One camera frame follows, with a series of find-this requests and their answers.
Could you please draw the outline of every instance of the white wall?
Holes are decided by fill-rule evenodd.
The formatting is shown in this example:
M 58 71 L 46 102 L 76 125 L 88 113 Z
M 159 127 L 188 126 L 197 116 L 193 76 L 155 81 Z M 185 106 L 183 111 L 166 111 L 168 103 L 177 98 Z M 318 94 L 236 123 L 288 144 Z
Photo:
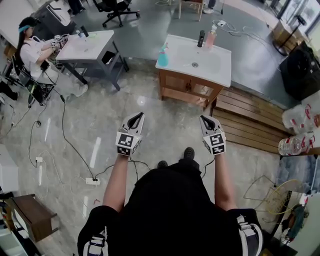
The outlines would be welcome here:
M 309 217 L 303 229 L 289 244 L 291 248 L 298 252 L 297 256 L 310 256 L 320 245 L 320 194 L 315 194 L 309 198 L 306 207 L 310 212 Z
M 19 24 L 35 10 L 27 0 L 0 1 L 0 34 L 17 47 Z

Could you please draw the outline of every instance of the tile floor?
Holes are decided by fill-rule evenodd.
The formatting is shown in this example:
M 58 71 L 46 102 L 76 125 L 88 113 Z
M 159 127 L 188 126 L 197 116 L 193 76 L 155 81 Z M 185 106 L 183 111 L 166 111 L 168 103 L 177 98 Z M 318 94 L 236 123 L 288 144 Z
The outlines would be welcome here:
M 138 111 L 145 113 L 145 121 L 143 141 L 133 157 L 134 160 L 144 161 L 151 168 L 160 160 L 173 164 L 188 146 L 195 149 L 195 160 L 200 164 L 200 168 L 213 159 L 202 143 L 199 123 L 199 116 L 203 114 L 202 108 L 177 100 L 158 100 L 158 78 L 154 73 L 131 69 L 122 75 L 119 85 L 121 91 L 117 92 L 109 82 L 91 80 L 86 94 L 79 98 L 72 96 L 66 102 L 65 136 L 87 163 L 91 162 L 97 138 L 101 138 L 94 167 L 91 168 L 94 174 L 114 163 L 117 156 L 116 132 L 125 116 Z M 16 113 L 12 120 L 12 109 L 8 105 L 1 107 L 4 116 L 2 135 L 8 131 L 11 122 L 17 122 L 27 110 L 28 94 L 22 89 L 20 92 L 17 102 L 6 98 L 6 101 L 14 106 Z M 42 153 L 45 163 L 42 163 L 43 173 L 39 185 L 39 169 L 31 165 L 28 147 L 32 124 L 43 109 L 43 106 L 33 104 L 20 124 L 2 139 L 2 143 L 19 167 L 19 194 L 35 193 L 45 206 L 59 216 L 60 230 L 37 243 L 39 249 L 46 256 L 72 256 L 72 253 L 77 255 L 78 234 L 90 210 L 102 201 L 111 170 L 98 176 L 101 179 L 99 186 L 86 185 L 83 179 L 90 177 L 90 174 L 76 152 L 63 139 L 64 106 L 59 96 L 52 92 L 47 108 L 39 118 L 41 127 L 34 127 L 31 139 L 32 161 L 44 151 L 48 151 L 54 158 L 53 161 L 48 152 Z M 250 184 L 261 175 L 267 175 L 272 180 L 276 178 L 279 157 L 229 142 L 226 157 L 235 184 L 238 207 L 256 207 L 259 201 L 244 199 L 243 196 Z M 143 164 L 138 164 L 137 167 L 139 178 L 148 171 Z M 214 165 L 210 165 L 203 179 L 212 201 L 214 169 Z M 129 164 L 127 200 L 135 182 L 134 165 Z M 247 195 L 263 199 L 270 185 L 269 181 L 261 179 L 251 187 Z M 274 223 L 264 220 L 272 221 L 274 216 L 259 211 L 258 217 L 262 227 L 271 231 Z

